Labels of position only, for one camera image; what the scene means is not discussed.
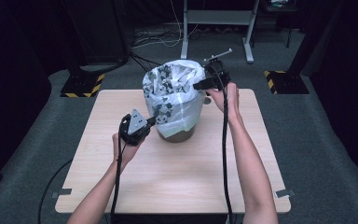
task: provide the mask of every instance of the plastic bag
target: plastic bag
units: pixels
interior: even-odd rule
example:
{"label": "plastic bag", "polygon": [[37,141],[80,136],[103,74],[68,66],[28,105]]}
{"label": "plastic bag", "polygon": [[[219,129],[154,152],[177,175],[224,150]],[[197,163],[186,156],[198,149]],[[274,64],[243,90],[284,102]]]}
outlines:
{"label": "plastic bag", "polygon": [[193,84],[203,79],[203,67],[190,60],[165,63],[145,74],[147,110],[164,137],[188,132],[198,122],[206,93],[194,90]]}

